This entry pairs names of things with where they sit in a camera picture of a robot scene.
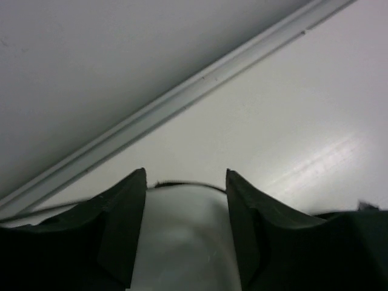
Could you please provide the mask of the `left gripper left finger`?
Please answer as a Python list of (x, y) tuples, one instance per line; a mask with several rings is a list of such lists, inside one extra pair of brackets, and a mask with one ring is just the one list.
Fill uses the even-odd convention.
[(126, 290), (146, 200), (146, 171), (37, 225), (1, 229), (2, 290)]

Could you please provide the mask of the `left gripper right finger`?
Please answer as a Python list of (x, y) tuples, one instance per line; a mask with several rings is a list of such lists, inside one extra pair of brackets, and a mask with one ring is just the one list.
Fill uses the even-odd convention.
[(226, 195), (243, 290), (387, 289), (385, 210), (308, 215), (233, 170)]

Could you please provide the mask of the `grey lined suitcase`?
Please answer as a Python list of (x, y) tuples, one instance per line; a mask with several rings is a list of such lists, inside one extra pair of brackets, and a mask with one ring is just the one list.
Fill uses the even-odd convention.
[(146, 190), (126, 290), (239, 290), (226, 196), (200, 186)]

